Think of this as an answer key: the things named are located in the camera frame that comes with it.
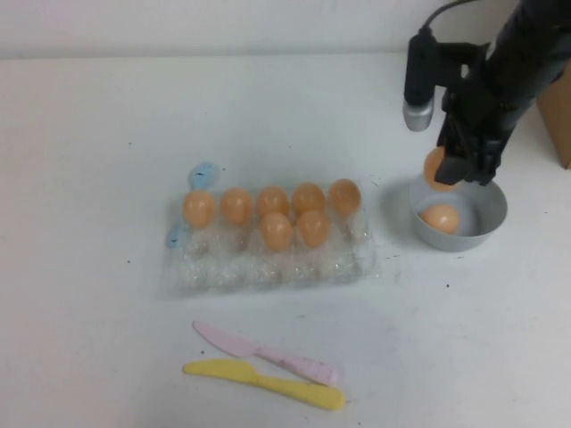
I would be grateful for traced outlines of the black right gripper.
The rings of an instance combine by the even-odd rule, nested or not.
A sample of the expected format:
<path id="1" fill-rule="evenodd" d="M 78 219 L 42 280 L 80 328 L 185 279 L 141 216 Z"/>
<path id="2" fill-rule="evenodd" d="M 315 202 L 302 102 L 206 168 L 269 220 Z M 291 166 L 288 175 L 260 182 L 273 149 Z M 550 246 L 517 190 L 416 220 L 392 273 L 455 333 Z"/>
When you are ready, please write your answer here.
<path id="1" fill-rule="evenodd" d="M 442 153 L 434 180 L 463 179 L 489 185 L 523 113 L 538 95 L 538 63 L 532 60 L 442 60 L 439 85 L 446 88 L 446 113 L 437 148 Z"/>

